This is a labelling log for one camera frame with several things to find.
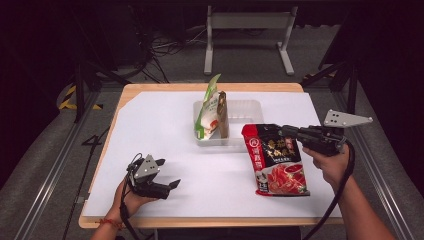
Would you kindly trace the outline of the green and white packet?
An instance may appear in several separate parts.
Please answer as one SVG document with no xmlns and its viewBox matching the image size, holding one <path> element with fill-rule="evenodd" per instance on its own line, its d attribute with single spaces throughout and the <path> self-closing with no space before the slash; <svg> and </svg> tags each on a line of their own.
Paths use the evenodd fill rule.
<svg viewBox="0 0 424 240">
<path fill-rule="evenodd" d="M 195 122 L 196 137 L 198 140 L 210 139 L 218 127 L 218 100 L 217 82 L 220 74 L 215 75 L 208 83 L 204 99 Z"/>
</svg>

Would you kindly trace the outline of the person's left hand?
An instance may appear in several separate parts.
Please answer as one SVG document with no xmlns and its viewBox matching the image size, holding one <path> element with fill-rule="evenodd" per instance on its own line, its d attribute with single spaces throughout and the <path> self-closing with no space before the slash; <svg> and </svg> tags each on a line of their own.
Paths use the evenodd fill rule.
<svg viewBox="0 0 424 240">
<path fill-rule="evenodd" d="M 122 223 L 122 206 L 126 206 L 127 217 L 130 218 L 140 209 L 141 206 L 153 201 L 156 201 L 156 198 L 141 197 L 134 194 L 129 189 L 125 181 L 122 181 L 115 191 L 112 206 L 107 212 L 105 218 L 113 220 L 115 223 Z"/>
</svg>

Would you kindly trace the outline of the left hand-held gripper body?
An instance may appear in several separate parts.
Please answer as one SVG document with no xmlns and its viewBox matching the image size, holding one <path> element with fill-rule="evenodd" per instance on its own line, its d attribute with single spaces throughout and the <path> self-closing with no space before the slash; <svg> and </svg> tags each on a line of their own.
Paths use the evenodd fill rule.
<svg viewBox="0 0 424 240">
<path fill-rule="evenodd" d="M 167 199 L 170 193 L 169 184 L 155 183 L 153 179 L 160 172 L 155 159 L 151 155 L 145 158 L 139 153 L 127 167 L 127 182 L 131 191 L 142 197 Z"/>
</svg>

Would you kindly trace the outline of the white metal table frame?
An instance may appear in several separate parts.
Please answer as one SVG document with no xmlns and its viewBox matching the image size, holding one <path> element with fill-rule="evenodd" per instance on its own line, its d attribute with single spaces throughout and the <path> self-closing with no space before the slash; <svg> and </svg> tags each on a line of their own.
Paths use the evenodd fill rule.
<svg viewBox="0 0 424 240">
<path fill-rule="evenodd" d="M 206 32 L 207 45 L 205 52 L 205 75 L 212 73 L 213 66 L 213 30 L 214 29 L 282 29 L 283 39 L 276 43 L 286 74 L 294 75 L 288 42 L 294 27 L 298 7 L 283 12 L 214 12 L 207 8 Z"/>
</svg>

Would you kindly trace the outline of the clear plastic container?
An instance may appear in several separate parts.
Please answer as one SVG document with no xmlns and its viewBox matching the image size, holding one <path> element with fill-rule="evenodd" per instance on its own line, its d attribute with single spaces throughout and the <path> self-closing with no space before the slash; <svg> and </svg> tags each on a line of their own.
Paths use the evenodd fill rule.
<svg viewBox="0 0 424 240">
<path fill-rule="evenodd" d="M 200 140 L 194 134 L 196 144 L 200 147 L 231 146 L 243 147 L 244 137 L 241 134 L 246 124 L 263 124 L 261 103 L 257 100 L 228 100 L 227 113 L 229 133 L 227 138 L 222 138 L 220 131 L 216 130 L 209 139 Z"/>
</svg>

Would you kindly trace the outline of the aluminium floor rail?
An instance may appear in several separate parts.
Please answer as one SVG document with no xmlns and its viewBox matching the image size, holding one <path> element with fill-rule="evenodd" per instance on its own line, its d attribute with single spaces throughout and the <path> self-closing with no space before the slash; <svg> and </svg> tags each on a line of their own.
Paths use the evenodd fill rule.
<svg viewBox="0 0 424 240">
<path fill-rule="evenodd" d="M 371 116 L 370 125 L 347 130 L 357 152 L 355 177 L 375 211 L 398 240 L 424 240 L 424 198 L 394 152 L 364 91 L 356 113 Z"/>
<path fill-rule="evenodd" d="M 90 92 L 87 95 L 86 102 L 83 104 L 86 110 L 82 113 L 80 119 L 71 125 L 71 129 L 65 138 L 65 142 L 63 143 L 48 175 L 42 183 L 30 210 L 26 214 L 25 219 L 14 237 L 14 240 L 29 240 L 60 179 L 71 148 L 73 147 L 78 134 L 81 132 L 81 129 L 88 118 L 91 108 L 96 103 L 98 96 L 99 92 Z"/>
</svg>

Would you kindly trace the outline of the black metal stand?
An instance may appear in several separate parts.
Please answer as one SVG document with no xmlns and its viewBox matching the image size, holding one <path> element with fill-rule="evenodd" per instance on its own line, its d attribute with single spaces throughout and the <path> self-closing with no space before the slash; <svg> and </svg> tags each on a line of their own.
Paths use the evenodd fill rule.
<svg viewBox="0 0 424 240">
<path fill-rule="evenodd" d="M 306 75 L 301 86 L 307 87 L 330 73 L 334 73 L 328 87 L 332 92 L 340 92 L 346 83 L 349 83 L 347 112 L 354 114 L 357 92 L 355 63 L 360 46 L 361 17 L 359 9 L 351 7 L 319 65 L 320 71 L 314 75 Z"/>
<path fill-rule="evenodd" d="M 73 10 L 69 10 L 71 14 L 70 28 L 67 40 L 70 41 L 69 46 L 71 47 L 70 54 L 75 63 L 75 80 L 76 85 L 76 106 L 77 113 L 75 122 L 79 123 L 82 121 L 86 110 L 89 108 L 88 102 L 85 100 L 84 88 L 88 87 L 89 93 L 99 92 L 102 84 L 100 78 L 96 75 L 97 72 L 105 75 L 113 82 L 117 82 L 122 86 L 129 84 L 129 81 L 118 76 L 117 74 L 108 71 L 106 68 L 98 65 L 95 62 L 90 61 L 86 55 L 86 49 L 84 47 L 84 30 L 81 28 L 79 19 L 74 14 Z"/>
</svg>

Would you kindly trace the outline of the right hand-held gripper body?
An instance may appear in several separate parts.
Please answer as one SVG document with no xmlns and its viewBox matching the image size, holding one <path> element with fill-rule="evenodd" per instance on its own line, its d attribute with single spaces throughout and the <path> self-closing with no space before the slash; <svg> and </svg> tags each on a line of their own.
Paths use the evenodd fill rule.
<svg viewBox="0 0 424 240">
<path fill-rule="evenodd" d="M 343 153 L 347 142 L 344 130 L 349 127 L 370 124 L 372 117 L 358 116 L 330 109 L 322 126 L 301 127 L 297 130 L 296 139 L 306 148 L 326 156 Z"/>
</svg>

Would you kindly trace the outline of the white paper sheet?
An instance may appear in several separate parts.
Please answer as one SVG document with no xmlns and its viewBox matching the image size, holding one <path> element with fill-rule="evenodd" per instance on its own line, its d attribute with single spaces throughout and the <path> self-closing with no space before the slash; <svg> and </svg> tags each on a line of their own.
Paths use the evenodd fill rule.
<svg viewBox="0 0 424 240">
<path fill-rule="evenodd" d="M 164 159 L 157 182 L 179 183 L 165 200 L 144 206 L 148 217 L 320 217 L 333 199 L 309 156 L 302 162 L 309 195 L 257 194 L 246 148 L 200 147 L 194 134 L 193 105 L 200 91 L 142 92 L 118 112 L 106 153 L 84 207 L 85 216 L 103 216 L 116 187 L 137 154 Z"/>
</svg>

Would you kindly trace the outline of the gold brown packet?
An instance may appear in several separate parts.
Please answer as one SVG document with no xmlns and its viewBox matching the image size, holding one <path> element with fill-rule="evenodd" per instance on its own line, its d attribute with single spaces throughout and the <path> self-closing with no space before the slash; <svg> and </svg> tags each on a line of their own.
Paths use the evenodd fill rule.
<svg viewBox="0 0 424 240">
<path fill-rule="evenodd" d="M 228 123 L 228 111 L 227 111 L 227 99 L 224 91 L 219 92 L 218 106 L 218 128 L 220 136 L 227 138 L 229 136 L 229 123 Z"/>
</svg>

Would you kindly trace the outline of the yellow black hazard tape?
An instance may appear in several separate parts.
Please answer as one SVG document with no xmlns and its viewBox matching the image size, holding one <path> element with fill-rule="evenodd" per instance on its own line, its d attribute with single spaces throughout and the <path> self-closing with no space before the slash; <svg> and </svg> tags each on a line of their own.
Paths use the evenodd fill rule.
<svg viewBox="0 0 424 240">
<path fill-rule="evenodd" d="M 77 105 L 71 103 L 71 98 L 75 92 L 76 92 L 76 85 L 71 84 L 68 90 L 66 91 L 66 94 L 62 102 L 59 104 L 59 109 L 71 109 L 71 110 L 77 109 Z"/>
</svg>

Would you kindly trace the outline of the red and black packet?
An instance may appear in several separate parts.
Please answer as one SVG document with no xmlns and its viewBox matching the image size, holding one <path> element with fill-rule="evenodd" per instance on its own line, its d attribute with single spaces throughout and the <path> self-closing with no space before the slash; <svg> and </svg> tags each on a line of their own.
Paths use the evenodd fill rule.
<svg viewBox="0 0 424 240">
<path fill-rule="evenodd" d="M 246 124 L 241 130 L 250 156 L 258 195 L 309 196 L 297 141 L 276 124 Z"/>
</svg>

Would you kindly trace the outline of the person's right hand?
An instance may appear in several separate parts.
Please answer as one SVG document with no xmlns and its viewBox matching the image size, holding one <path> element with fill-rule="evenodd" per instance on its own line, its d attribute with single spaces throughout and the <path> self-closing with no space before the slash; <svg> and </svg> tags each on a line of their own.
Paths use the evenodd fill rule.
<svg viewBox="0 0 424 240">
<path fill-rule="evenodd" d="M 341 153 L 331 157 L 306 147 L 303 147 L 302 150 L 304 153 L 312 157 L 314 166 L 322 171 L 324 180 L 329 183 L 333 191 L 336 192 L 348 165 L 348 145 L 345 144 Z"/>
</svg>

